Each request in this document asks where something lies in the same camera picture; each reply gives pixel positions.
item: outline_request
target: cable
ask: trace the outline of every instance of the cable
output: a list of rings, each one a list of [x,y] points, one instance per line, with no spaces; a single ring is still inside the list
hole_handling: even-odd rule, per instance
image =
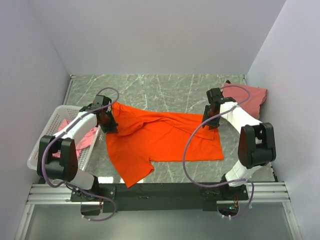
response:
[[[101,107],[98,107],[96,109],[93,109],[91,111],[88,111],[86,112],[85,114],[83,114],[81,117],[78,117],[63,133],[61,133],[60,135],[56,136],[55,139],[53,139],[45,148],[44,152],[43,152],[43,155],[42,155],[42,160],[41,160],[41,171],[42,171],[42,176],[45,180],[45,182],[52,188],[58,188],[60,187],[62,184],[65,184],[66,186],[68,187],[71,187],[71,188],[75,188],[76,190],[79,190],[81,191],[82,193],[88,195],[88,196],[91,196],[91,197],[94,197],[94,198],[99,198],[99,199],[104,199],[108,202],[111,202],[114,206],[114,210],[113,210],[113,213],[111,213],[109,216],[105,217],[105,218],[102,218],[102,219],[92,219],[92,218],[89,218],[87,216],[84,216],[85,219],[88,219],[89,221],[93,221],[93,222],[102,222],[104,220],[108,220],[110,219],[113,215],[115,215],[115,213],[117,212],[117,205],[116,203],[111,199],[111,198],[108,198],[108,197],[105,197],[105,196],[99,196],[99,195],[95,195],[93,193],[90,193],[90,192],[87,192],[81,188],[78,188],[77,186],[74,186],[70,183],[67,183],[65,181],[61,181],[59,182],[57,185],[54,185],[48,178],[48,175],[46,173],[46,168],[45,168],[45,163],[46,163],[46,158],[47,158],[47,155],[49,153],[49,149],[51,148],[51,146],[56,142],[58,141],[60,138],[62,138],[67,132],[69,132],[75,125],[77,125],[79,123],[79,121],[84,118],[85,116],[89,115],[89,114],[92,114],[96,111],[99,111],[99,110],[102,110],[102,109],[106,109],[110,106],[112,106],[115,102],[118,101],[119,99],[119,96],[120,96],[120,93],[118,92],[117,89],[113,88],[113,87],[105,87],[105,88],[102,88],[98,94],[100,94],[102,91],[106,90],[106,89],[111,89],[111,90],[114,90],[117,94],[116,98],[114,101],[112,101],[111,103],[109,103],[108,105],[105,105],[105,106],[101,106]]]
[[[240,89],[243,89],[244,91],[246,91],[246,93],[248,94],[247,98],[245,100],[242,100],[241,102],[238,103],[239,104],[242,104],[246,101],[248,101],[251,97],[251,94],[250,92],[245,89],[243,86],[239,86],[239,85],[233,85],[233,84],[229,84],[227,86],[224,86],[224,87],[221,87],[221,89],[225,89],[225,88],[231,88],[231,87],[237,87],[237,88],[240,88]],[[188,141],[186,142],[186,145],[184,147],[184,151],[183,151],[183,157],[182,157],[182,166],[183,166],[183,171],[184,171],[184,174],[186,175],[186,177],[195,185],[199,186],[199,187],[202,187],[202,188],[216,188],[216,187],[220,187],[220,186],[223,186],[223,185],[227,185],[227,184],[230,184],[230,183],[235,183],[235,182],[247,182],[247,183],[250,183],[252,185],[252,191],[251,191],[251,196],[250,196],[250,199],[249,199],[249,202],[248,204],[246,205],[246,207],[241,211],[239,212],[237,215],[235,216],[231,216],[231,218],[235,218],[235,217],[238,217],[240,216],[241,214],[243,214],[247,209],[248,207],[251,205],[251,202],[252,202],[252,199],[254,197],[254,190],[255,190],[255,186],[254,186],[254,183],[251,181],[251,180],[246,180],[245,178],[241,178],[241,179],[235,179],[235,180],[231,180],[231,181],[225,181],[225,182],[221,182],[221,183],[217,183],[217,184],[212,184],[212,185],[206,185],[206,184],[201,184],[201,183],[198,183],[196,182],[195,180],[193,180],[191,178],[191,176],[188,174],[188,171],[187,171],[187,167],[186,167],[186,155],[187,155],[187,149],[188,149],[188,146],[192,140],[192,138],[195,136],[195,134],[197,133],[197,131],[202,128],[206,123],[210,122],[211,120],[213,119],[216,119],[216,118],[219,118],[221,117],[222,115],[224,114],[227,114],[227,113],[230,113],[231,111],[233,111],[238,105],[235,105],[233,106],[232,108],[230,108],[229,110],[227,111],[224,111],[222,113],[219,113],[217,115],[214,115],[212,117],[209,117],[207,120],[203,121],[195,130],[194,132],[191,134],[190,138],[188,139]]]

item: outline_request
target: tabletop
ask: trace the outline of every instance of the tabletop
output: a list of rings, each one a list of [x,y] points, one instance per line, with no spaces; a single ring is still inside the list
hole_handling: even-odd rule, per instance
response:
[[[156,112],[178,112],[203,114],[208,104],[206,91],[220,88],[229,80],[231,83],[246,84],[243,75],[213,74],[104,74],[73,75],[66,95],[65,104],[87,106],[97,92],[105,87],[114,87],[120,92],[119,102],[138,109]],[[103,94],[116,97],[112,90]],[[220,119],[220,141],[224,160],[186,162],[189,175],[198,182],[219,182],[238,160],[239,133],[232,125]],[[189,182],[181,162],[151,162],[154,172],[140,183]],[[94,144],[85,171],[99,177],[105,183],[123,183],[108,156],[105,134],[100,131]],[[271,164],[252,175],[255,182],[274,182]]]

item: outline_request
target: t-shirt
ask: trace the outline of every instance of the t-shirt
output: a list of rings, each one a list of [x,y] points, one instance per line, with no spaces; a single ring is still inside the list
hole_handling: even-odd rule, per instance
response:
[[[154,171],[150,161],[181,162],[186,143],[203,118],[201,114],[145,111],[117,102],[112,113],[118,133],[106,135],[107,151],[128,188]],[[186,153],[186,161],[223,158],[218,129],[208,126],[196,133]]]

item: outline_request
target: folded pink cloth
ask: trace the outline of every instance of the folded pink cloth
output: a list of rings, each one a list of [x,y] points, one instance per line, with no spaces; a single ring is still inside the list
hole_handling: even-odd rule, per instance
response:
[[[59,126],[58,131],[61,131],[62,129],[64,129],[69,123],[70,121],[64,119],[61,125]],[[92,142],[94,141],[96,132],[97,132],[97,128],[96,127],[92,128],[86,135],[84,135],[84,137],[77,144],[77,146],[75,147],[77,158],[80,156],[82,149],[85,149],[92,144]],[[54,153],[53,156],[59,158],[60,152]]]
[[[243,108],[248,114],[250,114],[255,119],[259,118],[259,112],[260,112],[260,105],[265,102],[267,99],[267,89],[266,88],[259,88],[259,87],[253,87],[253,86],[246,86],[241,84],[234,84],[232,85],[238,85],[245,89],[247,89],[251,96],[248,101],[245,101],[244,103],[240,104],[240,107]],[[232,97],[234,98],[238,103],[242,100],[245,100],[248,96],[248,94],[239,87],[226,87],[223,89],[222,92],[223,96],[225,98]]]

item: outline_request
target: wall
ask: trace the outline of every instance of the wall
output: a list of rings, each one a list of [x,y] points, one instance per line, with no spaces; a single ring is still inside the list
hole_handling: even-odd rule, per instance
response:
[[[69,76],[26,0],[0,7],[0,233],[14,239],[35,171],[27,159]]]
[[[29,0],[72,74],[246,74],[285,0]]]
[[[275,170],[305,239],[319,233],[320,2],[287,0],[247,76],[268,88],[262,119],[275,129]]]

